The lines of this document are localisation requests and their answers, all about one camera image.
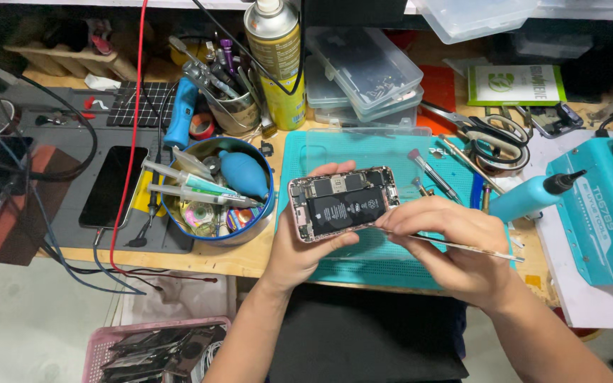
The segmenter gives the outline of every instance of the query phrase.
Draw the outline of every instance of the wooden desk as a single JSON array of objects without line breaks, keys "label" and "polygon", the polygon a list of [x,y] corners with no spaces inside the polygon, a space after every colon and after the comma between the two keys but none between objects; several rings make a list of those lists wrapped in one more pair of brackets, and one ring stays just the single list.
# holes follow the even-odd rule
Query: wooden desk
[{"label": "wooden desk", "polygon": [[[409,51],[409,57],[417,64],[446,66],[441,62],[441,59],[444,57],[456,59],[479,57],[483,55],[481,52],[481,42],[479,39],[446,46],[438,41],[434,33],[430,32],[419,35],[415,46]],[[176,66],[158,59],[151,61],[147,73],[149,74],[146,76],[147,81],[175,81],[180,76]],[[36,72],[34,69],[27,70],[25,74],[49,87],[86,88],[82,80],[76,78],[47,76]],[[466,79],[459,74],[455,74],[455,100],[459,113],[468,116],[484,116],[484,108],[465,105],[467,100],[467,83]],[[569,103],[569,105],[584,119],[587,119],[587,113],[602,109],[609,100],[613,100],[613,94],[607,95],[606,100],[603,100],[601,104]],[[517,112],[513,112],[512,116],[515,120],[519,119],[519,123],[522,123]],[[313,111],[310,110],[307,113],[306,123],[300,129],[306,130],[313,127],[327,126],[314,122]],[[268,143],[272,144],[275,150],[273,156],[268,157],[267,160],[271,167],[275,169],[274,182],[276,185],[280,185],[286,135],[287,132],[279,132],[276,137],[268,140]],[[253,144],[257,145],[259,141],[260,139],[256,138]],[[268,262],[276,217],[277,212],[274,212],[268,227],[257,238],[237,248],[214,248],[204,243],[196,242],[190,254],[147,253],[138,250],[115,251],[115,262],[120,265],[260,277]],[[514,226],[515,230],[510,231],[510,237],[524,245],[522,249],[514,246],[515,254],[526,259],[526,262],[516,265],[517,272],[542,301],[549,306],[559,306],[559,299],[552,285],[552,278],[543,255],[535,224],[520,219],[514,222]],[[67,259],[71,260],[93,261],[93,252],[89,248],[63,248],[63,254]],[[38,255],[46,256],[42,252],[39,252]],[[99,250],[98,255],[102,262],[108,262],[107,250]],[[416,294],[442,294],[442,292],[436,290],[357,285],[351,283],[324,284]]]}]

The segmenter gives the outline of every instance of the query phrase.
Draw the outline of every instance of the red wire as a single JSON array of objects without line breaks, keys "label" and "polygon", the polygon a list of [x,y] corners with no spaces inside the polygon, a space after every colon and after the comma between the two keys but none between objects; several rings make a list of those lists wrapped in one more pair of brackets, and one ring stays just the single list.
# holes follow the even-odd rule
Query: red wire
[{"label": "red wire", "polygon": [[[134,102],[134,125],[132,128],[132,152],[129,154],[129,166],[127,167],[127,178],[125,179],[125,187],[122,191],[122,201],[120,201],[120,209],[117,211],[117,216],[122,216],[122,206],[125,204],[125,200],[127,199],[127,190],[129,189],[129,178],[132,176],[132,164],[134,162],[134,147],[136,146],[136,129],[138,127],[138,104],[141,100],[141,54],[143,53],[143,26],[146,18],[146,6],[148,5],[148,0],[143,0],[143,5],[141,5],[141,22],[139,25],[139,34],[138,34],[138,61],[136,64],[136,93],[134,97],[136,98],[136,102]],[[128,276],[127,274],[134,275],[152,275],[156,277],[171,277],[176,279],[195,279],[198,281],[212,282],[216,283],[217,278],[195,278],[195,277],[180,277],[178,275],[169,275],[169,274],[153,274],[153,273],[136,273],[133,271],[126,271],[119,268],[115,265],[115,260],[113,259],[113,252],[115,251],[115,240],[117,240],[117,225],[119,220],[115,220],[115,227],[112,229],[112,239],[110,241],[110,265],[117,270],[120,274],[124,276]]]}]

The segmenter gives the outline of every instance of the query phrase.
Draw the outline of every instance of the black scissors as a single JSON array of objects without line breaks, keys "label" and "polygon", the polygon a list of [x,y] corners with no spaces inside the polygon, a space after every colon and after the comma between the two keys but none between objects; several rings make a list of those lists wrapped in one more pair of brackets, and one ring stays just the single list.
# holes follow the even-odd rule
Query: black scissors
[{"label": "black scissors", "polygon": [[[529,136],[526,134],[524,128],[513,120],[500,115],[465,117],[459,113],[451,112],[427,101],[421,101],[420,106],[454,123],[470,140],[473,150],[479,157],[495,163],[517,163],[523,157],[525,157],[524,159],[526,161],[529,161],[529,148],[526,147],[529,143]],[[512,127],[519,135],[500,129],[492,125],[491,121],[500,121],[504,126],[507,125]],[[496,148],[494,154],[498,152],[509,153],[512,156],[512,160],[500,158],[485,152],[481,146],[477,144],[477,141],[484,141],[485,143],[493,145],[493,147]]]}]

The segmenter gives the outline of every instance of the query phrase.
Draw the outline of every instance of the smartphone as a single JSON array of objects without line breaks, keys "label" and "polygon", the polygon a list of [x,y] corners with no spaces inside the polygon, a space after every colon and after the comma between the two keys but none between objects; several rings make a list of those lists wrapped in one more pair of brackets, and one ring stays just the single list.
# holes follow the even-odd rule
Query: smartphone
[{"label": "smartphone", "polygon": [[315,242],[375,225],[398,206],[392,170],[387,166],[295,178],[287,185],[297,237]]},{"label": "smartphone", "polygon": [[[80,226],[110,230],[115,227],[131,152],[132,147],[130,146],[113,146],[107,152],[106,159],[103,161],[101,170],[98,172],[94,186],[91,188],[87,202],[80,214]],[[148,157],[148,149],[134,148],[132,174],[129,176],[127,198],[122,207],[118,228],[124,227],[127,222],[129,207],[132,205],[132,199],[135,196],[134,191],[143,173],[141,164],[146,157]]]}]

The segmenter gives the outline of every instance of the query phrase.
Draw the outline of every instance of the purple tool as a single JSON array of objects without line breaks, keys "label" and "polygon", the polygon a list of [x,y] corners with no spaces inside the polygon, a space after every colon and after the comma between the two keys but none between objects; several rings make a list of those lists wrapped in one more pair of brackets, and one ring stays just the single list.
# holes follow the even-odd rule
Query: purple tool
[{"label": "purple tool", "polygon": [[226,57],[226,62],[228,63],[226,69],[228,69],[230,74],[234,74],[236,71],[233,70],[233,53],[231,53],[233,41],[230,39],[221,39],[219,40],[219,44],[223,47],[223,55]]}]

